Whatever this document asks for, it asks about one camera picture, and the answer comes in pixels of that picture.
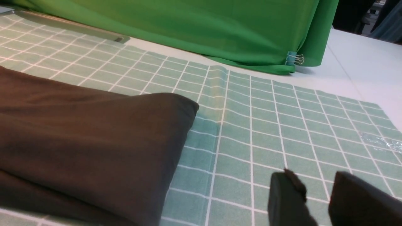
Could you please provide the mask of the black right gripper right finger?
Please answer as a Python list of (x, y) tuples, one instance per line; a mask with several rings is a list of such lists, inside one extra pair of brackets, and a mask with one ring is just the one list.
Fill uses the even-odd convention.
[(328, 206), (333, 226), (401, 226), (402, 203), (359, 177), (336, 172)]

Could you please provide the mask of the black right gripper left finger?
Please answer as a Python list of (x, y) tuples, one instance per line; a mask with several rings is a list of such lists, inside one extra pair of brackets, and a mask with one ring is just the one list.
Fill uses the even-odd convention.
[(317, 226), (307, 207), (307, 188), (289, 169), (270, 178), (268, 200), (270, 226)]

